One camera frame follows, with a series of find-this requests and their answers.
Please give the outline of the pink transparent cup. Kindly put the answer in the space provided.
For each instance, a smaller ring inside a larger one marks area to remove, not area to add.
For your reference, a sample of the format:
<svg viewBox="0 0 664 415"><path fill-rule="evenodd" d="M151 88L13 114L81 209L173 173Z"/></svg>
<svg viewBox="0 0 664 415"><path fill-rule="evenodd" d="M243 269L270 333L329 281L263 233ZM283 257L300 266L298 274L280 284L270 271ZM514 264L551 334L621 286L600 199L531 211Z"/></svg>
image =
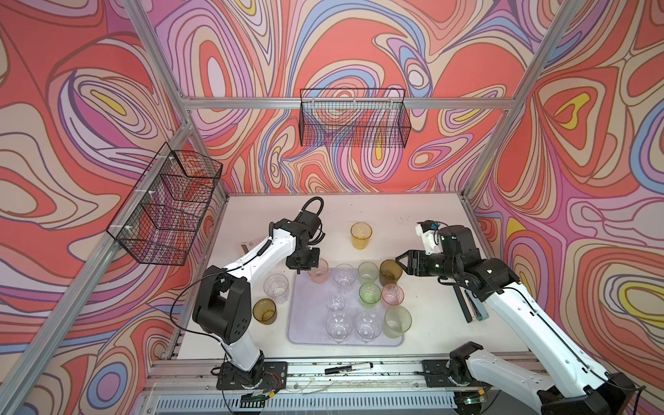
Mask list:
<svg viewBox="0 0 664 415"><path fill-rule="evenodd" d="M383 287L381 298L386 307L399 306L405 299L405 293L399 285L388 284Z"/></svg>

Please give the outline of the pale green frosted large cup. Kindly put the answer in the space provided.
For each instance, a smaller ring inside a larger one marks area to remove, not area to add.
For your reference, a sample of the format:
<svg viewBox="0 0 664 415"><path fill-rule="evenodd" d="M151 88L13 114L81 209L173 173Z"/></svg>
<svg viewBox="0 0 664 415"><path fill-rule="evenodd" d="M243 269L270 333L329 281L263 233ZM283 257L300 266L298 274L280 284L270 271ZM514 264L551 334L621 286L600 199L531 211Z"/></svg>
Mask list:
<svg viewBox="0 0 664 415"><path fill-rule="evenodd" d="M384 315L383 333L389 338L403 336L413 325L413 318L405 307L390 306Z"/></svg>

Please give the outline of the yellow transparent cup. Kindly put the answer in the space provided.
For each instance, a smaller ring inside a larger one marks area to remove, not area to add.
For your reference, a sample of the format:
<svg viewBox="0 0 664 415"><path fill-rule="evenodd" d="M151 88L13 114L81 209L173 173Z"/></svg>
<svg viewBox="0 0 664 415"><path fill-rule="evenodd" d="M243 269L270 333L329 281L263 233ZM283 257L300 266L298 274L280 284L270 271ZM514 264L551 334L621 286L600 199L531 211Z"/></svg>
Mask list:
<svg viewBox="0 0 664 415"><path fill-rule="evenodd" d="M350 228L351 242L355 249L364 250L368 247L373 235L373 228L366 222L357 222Z"/></svg>

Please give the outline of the lavender plastic tray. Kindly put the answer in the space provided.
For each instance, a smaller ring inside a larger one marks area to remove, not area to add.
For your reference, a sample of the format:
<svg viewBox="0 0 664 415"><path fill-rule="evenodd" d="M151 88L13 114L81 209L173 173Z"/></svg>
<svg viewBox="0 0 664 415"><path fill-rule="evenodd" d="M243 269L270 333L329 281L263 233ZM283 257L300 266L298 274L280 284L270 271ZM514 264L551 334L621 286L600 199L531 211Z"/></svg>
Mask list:
<svg viewBox="0 0 664 415"><path fill-rule="evenodd" d="M293 280L292 299L290 300L290 313L287 324L287 338L298 345L310 346L358 346L358 347L387 347L395 348L402 344L403 339L389 338L383 333L384 315L386 309L381 302L372 309L365 309L360 305L360 282L356 281L354 288L347 293L340 293L332 278L333 269L324 284L314 283L308 275L297 275ZM345 342L334 342L326 333L325 320L331 312L327 309L328 298L335 294L344 295L346 307L343 311L349 314L353 322L353 332ZM354 327L356 316L363 311L373 311L382 320L382 333L373 342L360 340Z"/></svg>

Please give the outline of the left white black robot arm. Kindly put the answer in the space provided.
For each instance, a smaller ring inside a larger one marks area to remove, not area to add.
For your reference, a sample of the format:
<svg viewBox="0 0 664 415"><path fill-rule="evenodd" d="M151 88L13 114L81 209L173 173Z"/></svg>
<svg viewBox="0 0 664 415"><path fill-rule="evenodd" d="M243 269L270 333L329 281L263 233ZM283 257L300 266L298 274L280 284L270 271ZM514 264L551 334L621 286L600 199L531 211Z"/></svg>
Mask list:
<svg viewBox="0 0 664 415"><path fill-rule="evenodd" d="M223 266L209 266L202 278L192 319L204 333L212 335L238 370L251 373L260 365L262 352L248 328L252 320L252 284L280 262L300 273L317 268L325 233L320 218L324 201L315 196L297 217L268 226L267 237L243 257Z"/></svg>

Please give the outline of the stapler black cream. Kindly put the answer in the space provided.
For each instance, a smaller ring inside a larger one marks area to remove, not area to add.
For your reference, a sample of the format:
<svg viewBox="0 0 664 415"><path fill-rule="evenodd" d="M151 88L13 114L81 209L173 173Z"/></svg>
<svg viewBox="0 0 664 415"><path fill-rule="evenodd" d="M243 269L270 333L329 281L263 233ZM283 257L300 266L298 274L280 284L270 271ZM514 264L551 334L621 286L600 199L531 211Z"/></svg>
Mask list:
<svg viewBox="0 0 664 415"><path fill-rule="evenodd" d="M467 323L474 321L486 321L489 313L483 303L470 291L459 285L453 285L453 289Z"/></svg>

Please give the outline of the small clear cup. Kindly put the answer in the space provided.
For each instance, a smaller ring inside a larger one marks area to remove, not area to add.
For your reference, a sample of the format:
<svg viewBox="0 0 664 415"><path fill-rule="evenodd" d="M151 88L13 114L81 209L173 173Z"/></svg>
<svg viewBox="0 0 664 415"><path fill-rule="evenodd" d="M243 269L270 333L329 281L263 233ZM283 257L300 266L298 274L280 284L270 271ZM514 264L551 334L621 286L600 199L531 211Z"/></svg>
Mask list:
<svg viewBox="0 0 664 415"><path fill-rule="evenodd" d="M332 295L328 298L326 306L329 311L343 311L346 307L346 298L341 294Z"/></svg>

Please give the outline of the peach transparent cup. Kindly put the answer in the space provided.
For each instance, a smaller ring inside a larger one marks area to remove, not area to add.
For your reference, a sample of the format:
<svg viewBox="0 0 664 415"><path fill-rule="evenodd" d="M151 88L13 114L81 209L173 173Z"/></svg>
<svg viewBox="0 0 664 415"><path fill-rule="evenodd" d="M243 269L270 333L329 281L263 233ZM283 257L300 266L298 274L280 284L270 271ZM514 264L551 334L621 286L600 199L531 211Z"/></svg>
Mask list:
<svg viewBox="0 0 664 415"><path fill-rule="evenodd" d="M318 284L324 284L329 277L329 264L325 259L319 259L318 266L308 271L311 280Z"/></svg>

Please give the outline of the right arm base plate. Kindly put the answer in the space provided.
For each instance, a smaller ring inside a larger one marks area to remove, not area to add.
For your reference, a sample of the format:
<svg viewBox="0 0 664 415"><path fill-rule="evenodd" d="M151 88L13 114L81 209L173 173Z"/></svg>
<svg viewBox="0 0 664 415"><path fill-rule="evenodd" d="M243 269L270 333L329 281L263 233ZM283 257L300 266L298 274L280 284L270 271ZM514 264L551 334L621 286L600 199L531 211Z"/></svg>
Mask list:
<svg viewBox="0 0 664 415"><path fill-rule="evenodd" d="M425 377L427 387L480 387L486 390L493 387L474 378L466 364L456 360L423 360L418 374Z"/></svg>

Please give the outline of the dark olive textured cup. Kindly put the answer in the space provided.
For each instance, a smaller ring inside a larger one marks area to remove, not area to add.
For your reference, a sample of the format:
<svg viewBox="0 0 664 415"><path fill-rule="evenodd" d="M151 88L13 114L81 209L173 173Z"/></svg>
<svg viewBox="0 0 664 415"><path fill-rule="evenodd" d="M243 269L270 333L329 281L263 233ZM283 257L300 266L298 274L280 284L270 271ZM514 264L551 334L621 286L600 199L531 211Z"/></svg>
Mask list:
<svg viewBox="0 0 664 415"><path fill-rule="evenodd" d="M380 284L397 285L403 275L403 270L398 262L393 259L386 259L380 264Z"/></svg>

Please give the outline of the pink patterned card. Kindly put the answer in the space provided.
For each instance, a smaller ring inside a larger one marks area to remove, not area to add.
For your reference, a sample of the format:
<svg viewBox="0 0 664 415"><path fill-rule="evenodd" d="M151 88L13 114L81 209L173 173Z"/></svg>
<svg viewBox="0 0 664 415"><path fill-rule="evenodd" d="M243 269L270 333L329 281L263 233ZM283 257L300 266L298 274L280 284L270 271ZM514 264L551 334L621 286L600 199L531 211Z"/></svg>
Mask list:
<svg viewBox="0 0 664 415"><path fill-rule="evenodd" d="M240 248L243 254L251 252L254 248L260 247L265 242L266 237L257 238L255 240L245 241L240 243Z"/></svg>

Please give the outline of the bright green cup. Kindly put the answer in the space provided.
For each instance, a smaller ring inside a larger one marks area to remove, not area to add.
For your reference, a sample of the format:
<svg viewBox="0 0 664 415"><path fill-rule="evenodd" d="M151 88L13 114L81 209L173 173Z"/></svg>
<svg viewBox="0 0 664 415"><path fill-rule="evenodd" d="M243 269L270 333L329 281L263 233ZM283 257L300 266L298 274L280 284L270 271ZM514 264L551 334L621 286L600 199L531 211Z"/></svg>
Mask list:
<svg viewBox="0 0 664 415"><path fill-rule="evenodd" d="M382 298L382 288L375 283L368 282L360 286L359 301L365 309L372 309L377 306Z"/></svg>

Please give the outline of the dark amber cup left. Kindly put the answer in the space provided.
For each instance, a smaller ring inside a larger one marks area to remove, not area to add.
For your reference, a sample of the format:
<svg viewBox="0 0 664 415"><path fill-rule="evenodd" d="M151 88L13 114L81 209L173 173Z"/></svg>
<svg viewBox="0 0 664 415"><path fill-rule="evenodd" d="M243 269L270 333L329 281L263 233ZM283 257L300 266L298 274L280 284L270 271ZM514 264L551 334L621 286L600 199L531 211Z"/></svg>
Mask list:
<svg viewBox="0 0 664 415"><path fill-rule="evenodd" d="M258 323L271 325L278 316L277 305L270 298L259 299L252 308L252 315Z"/></svg>

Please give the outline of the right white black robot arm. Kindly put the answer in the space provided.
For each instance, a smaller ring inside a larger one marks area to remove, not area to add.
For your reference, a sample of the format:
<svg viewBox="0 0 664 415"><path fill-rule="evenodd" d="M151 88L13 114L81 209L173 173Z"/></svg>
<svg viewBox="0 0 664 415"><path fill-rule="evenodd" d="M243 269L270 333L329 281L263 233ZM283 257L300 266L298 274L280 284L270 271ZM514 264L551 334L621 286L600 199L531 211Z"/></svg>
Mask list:
<svg viewBox="0 0 664 415"><path fill-rule="evenodd" d="M621 414L629 403L639 404L643 388L584 352L505 262L482 257L469 228L427 220L415 229L424 247L403 253L402 270L470 292L512 328L546 370L538 375L466 342L450 352L438 376L459 386L489 384L540 414Z"/></svg>

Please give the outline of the black white marker pen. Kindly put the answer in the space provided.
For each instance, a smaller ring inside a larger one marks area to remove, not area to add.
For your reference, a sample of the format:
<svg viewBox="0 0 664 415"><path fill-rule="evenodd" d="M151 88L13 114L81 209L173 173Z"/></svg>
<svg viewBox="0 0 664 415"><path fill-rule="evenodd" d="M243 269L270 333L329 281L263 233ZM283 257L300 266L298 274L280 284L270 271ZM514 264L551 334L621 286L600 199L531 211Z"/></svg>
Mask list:
<svg viewBox="0 0 664 415"><path fill-rule="evenodd" d="M362 362L362 363L349 364L344 366L337 366L333 368L325 368L324 374L328 376L340 375L356 371L366 371L372 369L373 367L374 365L372 362Z"/></svg>

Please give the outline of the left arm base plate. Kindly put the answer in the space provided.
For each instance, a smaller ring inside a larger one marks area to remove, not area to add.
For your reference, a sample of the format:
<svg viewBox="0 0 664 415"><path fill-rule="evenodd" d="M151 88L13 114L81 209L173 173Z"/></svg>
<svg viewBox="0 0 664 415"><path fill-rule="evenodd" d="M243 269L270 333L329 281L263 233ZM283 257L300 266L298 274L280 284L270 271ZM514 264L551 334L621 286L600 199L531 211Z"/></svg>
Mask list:
<svg viewBox="0 0 664 415"><path fill-rule="evenodd" d="M286 361L258 362L248 372L231 362L221 365L217 375L216 389L220 391L266 391L278 392L287 385L288 363Z"/></svg>

